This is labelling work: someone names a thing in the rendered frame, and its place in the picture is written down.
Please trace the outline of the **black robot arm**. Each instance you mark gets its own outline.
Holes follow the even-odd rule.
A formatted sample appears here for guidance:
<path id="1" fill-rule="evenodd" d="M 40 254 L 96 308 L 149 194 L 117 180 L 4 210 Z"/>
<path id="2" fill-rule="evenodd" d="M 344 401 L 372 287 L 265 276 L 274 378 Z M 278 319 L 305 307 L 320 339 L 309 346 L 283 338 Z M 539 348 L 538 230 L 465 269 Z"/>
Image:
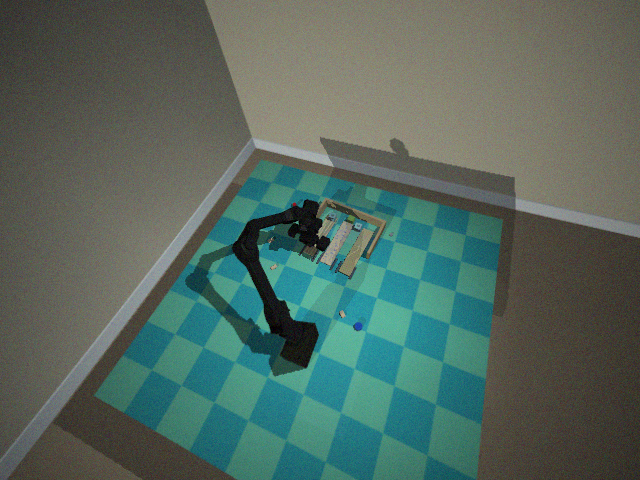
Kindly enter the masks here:
<path id="1" fill-rule="evenodd" d="M 302 233 L 308 234 L 316 226 L 314 230 L 318 234 L 318 230 L 322 227 L 322 219 L 316 218 L 318 209 L 319 204 L 316 201 L 306 199 L 302 208 L 293 206 L 282 213 L 252 219 L 247 222 L 243 232 L 232 247 L 238 260 L 246 266 L 264 303 L 264 315 L 269 324 L 271 334 L 279 334 L 279 336 L 297 346 L 299 346 L 307 328 L 293 320 L 286 301 L 280 301 L 276 297 L 259 261 L 257 241 L 260 229 L 277 224 L 292 224 L 296 221 L 299 221 L 298 230 L 301 230 Z"/>

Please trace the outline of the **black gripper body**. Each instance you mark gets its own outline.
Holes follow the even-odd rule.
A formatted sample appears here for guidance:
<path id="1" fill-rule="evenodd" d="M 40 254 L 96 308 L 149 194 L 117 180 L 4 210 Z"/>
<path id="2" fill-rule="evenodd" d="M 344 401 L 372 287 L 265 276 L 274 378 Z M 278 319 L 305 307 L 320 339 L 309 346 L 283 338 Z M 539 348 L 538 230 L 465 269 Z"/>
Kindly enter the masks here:
<path id="1" fill-rule="evenodd" d="M 295 238 L 296 233 L 298 233 L 300 234 L 299 238 L 301 240 L 307 241 L 312 244 L 316 244 L 316 248 L 322 252 L 326 250 L 326 248 L 330 244 L 330 239 L 325 236 L 322 236 L 319 240 L 318 235 L 316 235 L 316 232 L 314 231 L 316 226 L 314 226 L 313 231 L 308 234 L 302 233 L 301 230 L 298 230 L 298 227 L 299 227 L 299 224 L 296 224 L 296 223 L 292 224 L 292 226 L 288 230 L 288 236 Z"/>

